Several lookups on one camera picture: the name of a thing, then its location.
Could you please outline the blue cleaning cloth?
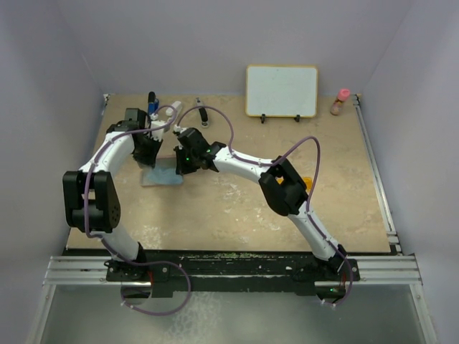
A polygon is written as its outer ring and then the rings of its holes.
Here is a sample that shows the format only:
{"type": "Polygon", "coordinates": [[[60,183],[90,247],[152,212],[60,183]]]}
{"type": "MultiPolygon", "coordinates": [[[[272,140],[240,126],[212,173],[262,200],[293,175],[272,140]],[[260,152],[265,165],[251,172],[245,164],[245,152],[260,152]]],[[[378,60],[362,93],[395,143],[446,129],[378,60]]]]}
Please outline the blue cleaning cloth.
{"type": "Polygon", "coordinates": [[[176,174],[172,167],[155,167],[146,172],[145,181],[148,185],[179,185],[183,177],[176,174]]]}

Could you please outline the pink glasses case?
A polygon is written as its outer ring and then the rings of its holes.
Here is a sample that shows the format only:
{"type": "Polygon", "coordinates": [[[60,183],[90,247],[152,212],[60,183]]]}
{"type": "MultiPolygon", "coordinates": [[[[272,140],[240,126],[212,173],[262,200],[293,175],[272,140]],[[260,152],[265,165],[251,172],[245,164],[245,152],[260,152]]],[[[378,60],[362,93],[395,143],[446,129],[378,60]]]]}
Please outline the pink glasses case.
{"type": "Polygon", "coordinates": [[[176,186],[182,184],[183,176],[176,173],[176,156],[163,156],[156,159],[156,165],[141,166],[140,185],[176,186]]]}

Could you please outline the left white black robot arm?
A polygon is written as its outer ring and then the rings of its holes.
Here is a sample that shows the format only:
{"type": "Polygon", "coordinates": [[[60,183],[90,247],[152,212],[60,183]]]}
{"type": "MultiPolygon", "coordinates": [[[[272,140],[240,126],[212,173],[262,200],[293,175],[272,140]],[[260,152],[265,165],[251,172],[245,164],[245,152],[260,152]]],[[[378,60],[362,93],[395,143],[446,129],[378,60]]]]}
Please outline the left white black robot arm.
{"type": "Polygon", "coordinates": [[[90,239],[99,239],[112,259],[124,262],[122,271],[132,281],[148,271],[143,247],[120,224],[121,206],[114,175],[127,158],[142,168],[153,168],[167,131],[158,113],[128,108],[125,118],[112,124],[93,157],[62,177],[67,224],[90,239]]]}

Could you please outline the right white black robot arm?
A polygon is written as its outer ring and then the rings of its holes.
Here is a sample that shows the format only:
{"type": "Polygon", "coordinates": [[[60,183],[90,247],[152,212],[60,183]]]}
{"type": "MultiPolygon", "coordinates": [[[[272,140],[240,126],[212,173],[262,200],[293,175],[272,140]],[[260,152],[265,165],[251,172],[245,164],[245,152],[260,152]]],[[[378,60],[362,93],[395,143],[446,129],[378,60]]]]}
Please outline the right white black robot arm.
{"type": "Polygon", "coordinates": [[[196,128],[176,126],[174,135],[179,142],[174,149],[178,174],[211,170],[258,184],[269,208],[290,219],[308,242],[324,279],[336,280],[344,267],[352,269],[345,249],[316,216],[306,183],[287,158],[270,161],[241,154],[224,143],[210,144],[196,128]]]}

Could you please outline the orange sunglasses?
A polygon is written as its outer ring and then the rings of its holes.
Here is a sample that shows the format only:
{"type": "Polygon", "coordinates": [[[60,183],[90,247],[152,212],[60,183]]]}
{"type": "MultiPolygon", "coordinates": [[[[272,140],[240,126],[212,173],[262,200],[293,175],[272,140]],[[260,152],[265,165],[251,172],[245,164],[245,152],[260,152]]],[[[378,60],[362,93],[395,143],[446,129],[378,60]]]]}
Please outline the orange sunglasses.
{"type": "Polygon", "coordinates": [[[313,179],[310,178],[310,177],[302,177],[302,179],[303,179],[303,182],[306,185],[306,190],[310,191],[311,188],[312,188],[312,185],[313,185],[313,179]]]}

